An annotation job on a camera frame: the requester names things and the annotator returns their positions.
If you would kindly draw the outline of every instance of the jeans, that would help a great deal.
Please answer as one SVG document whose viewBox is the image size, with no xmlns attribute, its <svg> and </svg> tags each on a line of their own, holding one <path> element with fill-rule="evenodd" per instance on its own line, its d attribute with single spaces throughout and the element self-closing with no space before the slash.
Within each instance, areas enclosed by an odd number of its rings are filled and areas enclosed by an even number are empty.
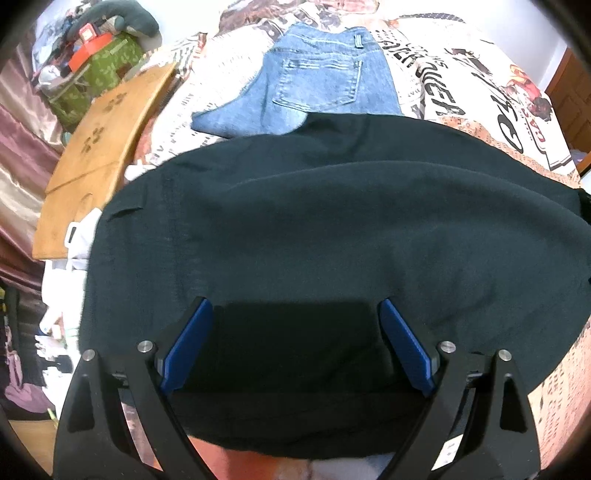
<svg viewBox="0 0 591 480">
<path fill-rule="evenodd" d="M 366 28 L 333 34 L 292 25 L 238 98 L 194 113 L 191 128 L 226 138 L 281 135 L 309 112 L 402 115 L 384 53 Z"/>
</svg>

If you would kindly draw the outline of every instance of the jeans back pocket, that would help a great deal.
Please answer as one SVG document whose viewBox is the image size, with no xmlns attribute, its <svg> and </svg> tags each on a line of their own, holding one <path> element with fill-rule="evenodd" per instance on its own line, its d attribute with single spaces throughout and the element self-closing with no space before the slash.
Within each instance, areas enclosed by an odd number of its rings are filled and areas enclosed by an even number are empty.
<svg viewBox="0 0 591 480">
<path fill-rule="evenodd" d="M 281 65 L 273 102 L 303 112 L 323 112 L 352 103 L 361 64 L 361 59 L 338 53 L 289 53 Z"/>
</svg>

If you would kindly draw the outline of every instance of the plush toy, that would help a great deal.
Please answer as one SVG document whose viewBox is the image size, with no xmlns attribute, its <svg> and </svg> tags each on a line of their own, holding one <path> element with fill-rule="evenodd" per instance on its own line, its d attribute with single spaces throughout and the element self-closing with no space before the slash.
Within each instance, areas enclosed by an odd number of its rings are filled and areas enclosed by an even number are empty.
<svg viewBox="0 0 591 480">
<path fill-rule="evenodd" d="M 136 37 L 153 37 L 160 27 L 156 19 L 136 0 L 103 0 L 86 10 L 68 30 L 67 40 L 75 41 L 78 31 L 87 23 L 101 25 L 111 19 L 118 31 Z"/>
</svg>

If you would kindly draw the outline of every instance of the dark fabric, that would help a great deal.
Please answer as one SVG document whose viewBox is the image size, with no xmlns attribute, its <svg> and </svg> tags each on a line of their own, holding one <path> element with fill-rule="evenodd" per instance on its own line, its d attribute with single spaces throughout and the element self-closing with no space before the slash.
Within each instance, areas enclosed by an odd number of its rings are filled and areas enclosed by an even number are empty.
<svg viewBox="0 0 591 480">
<path fill-rule="evenodd" d="M 105 207 L 80 348 L 123 352 L 196 296 L 215 327 L 173 409 L 222 446 L 392 452 L 420 409 L 376 310 L 470 351 L 509 349 L 528 390 L 591 311 L 583 193 L 454 129 L 311 114 L 180 155 Z"/>
</svg>

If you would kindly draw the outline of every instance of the silver bolt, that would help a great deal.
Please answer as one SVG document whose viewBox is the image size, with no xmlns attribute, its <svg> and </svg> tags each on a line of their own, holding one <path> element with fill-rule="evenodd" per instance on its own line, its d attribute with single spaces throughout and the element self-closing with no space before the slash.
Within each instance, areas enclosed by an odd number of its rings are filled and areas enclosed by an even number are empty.
<svg viewBox="0 0 591 480">
<path fill-rule="evenodd" d="M 439 348 L 445 353 L 453 353 L 456 351 L 456 344 L 446 340 L 445 342 L 441 342 L 439 344 Z"/>
<path fill-rule="evenodd" d="M 508 362 L 513 358 L 513 355 L 511 355 L 509 350 L 499 350 L 499 358 L 504 362 Z"/>
<path fill-rule="evenodd" d="M 148 353 L 152 348 L 154 348 L 154 344 L 149 340 L 142 340 L 138 343 L 138 351 L 142 353 Z"/>
<path fill-rule="evenodd" d="M 90 362 L 95 357 L 95 355 L 96 353 L 94 350 L 86 350 L 82 354 L 82 360 L 84 360 L 85 362 Z"/>
</svg>

